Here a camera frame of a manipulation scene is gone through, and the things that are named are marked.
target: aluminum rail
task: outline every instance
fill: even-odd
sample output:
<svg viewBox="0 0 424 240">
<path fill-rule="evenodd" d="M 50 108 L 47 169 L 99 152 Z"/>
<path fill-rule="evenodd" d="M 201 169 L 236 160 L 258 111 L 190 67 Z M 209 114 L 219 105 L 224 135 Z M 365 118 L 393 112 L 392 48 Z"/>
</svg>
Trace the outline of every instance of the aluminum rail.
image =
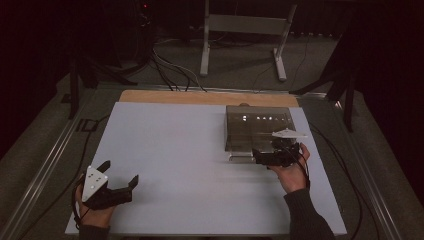
<svg viewBox="0 0 424 240">
<path fill-rule="evenodd" d="M 402 240 L 402 236 L 400 234 L 399 229 L 396 227 L 395 222 L 390 214 L 390 211 L 387 207 L 386 201 L 384 200 L 375 180 L 374 176 L 371 173 L 370 168 L 367 164 L 366 157 L 360 151 L 358 143 L 355 138 L 348 132 L 346 129 L 343 119 L 342 119 L 342 111 L 343 108 L 340 102 L 337 102 L 334 105 L 334 115 L 336 116 L 337 122 L 339 123 L 342 132 L 353 150 L 354 158 L 357 160 L 356 165 L 359 168 L 359 173 L 361 175 L 361 179 L 364 183 L 365 189 L 368 192 L 368 196 L 370 197 L 371 203 L 373 204 L 375 213 L 377 214 L 382 228 L 386 234 L 387 239 L 393 240 Z"/>
<path fill-rule="evenodd" d="M 38 197 L 43 191 L 51 173 L 55 169 L 57 162 L 60 160 L 63 151 L 65 150 L 70 138 L 72 137 L 72 134 L 75 131 L 77 123 L 80 119 L 81 111 L 88 102 L 89 98 L 91 98 L 91 95 L 90 97 L 83 97 L 81 99 L 82 106 L 80 110 L 76 113 L 73 120 L 69 120 L 66 123 L 64 129 L 53 145 L 49 155 L 32 179 L 31 183 L 28 185 L 25 193 L 23 194 L 23 197 L 21 198 L 11 217 L 8 219 L 0 234 L 0 239 L 12 240 L 19 237 L 25 221 L 28 219 L 31 210 L 37 202 Z"/>
</svg>

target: robotic hand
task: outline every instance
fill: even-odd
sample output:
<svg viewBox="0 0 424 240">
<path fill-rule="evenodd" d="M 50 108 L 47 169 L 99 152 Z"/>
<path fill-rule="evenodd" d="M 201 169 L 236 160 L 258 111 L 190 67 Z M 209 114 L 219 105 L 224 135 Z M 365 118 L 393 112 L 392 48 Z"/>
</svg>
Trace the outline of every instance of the robotic hand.
<svg viewBox="0 0 424 240">
<path fill-rule="evenodd" d="M 89 166 L 87 171 L 75 183 L 72 191 L 72 210 L 77 226 L 81 224 L 81 218 L 75 206 L 75 193 L 79 185 L 84 186 L 82 190 L 83 204 L 92 210 L 106 209 L 132 201 L 132 190 L 138 185 L 138 175 L 128 183 L 128 187 L 111 190 L 107 188 L 108 177 L 103 174 L 109 168 L 109 160 L 97 169 Z"/>
</svg>

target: hand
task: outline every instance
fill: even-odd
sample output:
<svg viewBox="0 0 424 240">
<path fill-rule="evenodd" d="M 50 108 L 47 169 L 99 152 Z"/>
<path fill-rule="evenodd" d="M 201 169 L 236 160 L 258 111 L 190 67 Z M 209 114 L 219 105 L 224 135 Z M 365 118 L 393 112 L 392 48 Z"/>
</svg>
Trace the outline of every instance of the hand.
<svg viewBox="0 0 424 240">
<path fill-rule="evenodd" d="M 82 184 L 77 187 L 75 193 L 75 198 L 77 199 L 79 205 L 79 214 L 81 218 L 82 225 L 90 225 L 100 228 L 108 228 L 110 219 L 112 218 L 113 211 L 116 206 L 102 209 L 102 210 L 92 210 L 84 205 L 82 202 Z"/>
<path fill-rule="evenodd" d="M 303 157 L 300 156 L 299 162 L 305 167 L 306 160 L 308 160 L 311 154 L 303 143 L 300 143 L 300 149 L 302 150 Z M 277 174 L 286 193 L 306 188 L 307 180 L 298 164 L 292 164 L 290 167 L 286 168 L 282 166 L 268 166 L 268 168 Z"/>
</svg>

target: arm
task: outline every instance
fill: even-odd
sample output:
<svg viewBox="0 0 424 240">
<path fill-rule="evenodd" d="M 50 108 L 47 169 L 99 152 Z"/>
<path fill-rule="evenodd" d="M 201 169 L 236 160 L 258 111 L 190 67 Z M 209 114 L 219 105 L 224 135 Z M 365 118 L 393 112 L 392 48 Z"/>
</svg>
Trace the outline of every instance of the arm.
<svg viewBox="0 0 424 240">
<path fill-rule="evenodd" d="M 303 157 L 299 162 L 304 167 L 310 153 L 304 144 L 300 144 Z M 273 170 L 286 191 L 284 196 L 290 211 L 290 239 L 292 240 L 327 240 L 335 239 L 333 232 L 325 219 L 315 210 L 309 189 L 306 187 L 306 178 L 299 165 L 290 167 L 268 166 Z"/>
</svg>

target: table surface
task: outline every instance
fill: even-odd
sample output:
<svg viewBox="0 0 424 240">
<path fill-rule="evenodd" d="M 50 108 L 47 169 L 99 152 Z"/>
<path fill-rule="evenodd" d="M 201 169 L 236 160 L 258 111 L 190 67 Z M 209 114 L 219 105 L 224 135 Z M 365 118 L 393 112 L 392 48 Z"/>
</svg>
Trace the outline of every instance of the table surface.
<svg viewBox="0 0 424 240">
<path fill-rule="evenodd" d="M 233 164 L 224 151 L 225 105 L 240 103 L 292 107 L 296 129 L 308 135 L 302 142 L 312 154 L 308 162 L 313 203 L 336 234 L 346 233 L 295 97 L 142 90 L 123 92 L 92 163 L 97 167 L 112 161 L 106 172 L 112 189 L 140 175 L 133 202 L 117 208 L 111 233 L 259 236 L 289 232 L 285 193 L 276 175 L 262 165 Z M 72 217 L 66 232 L 78 232 Z"/>
</svg>

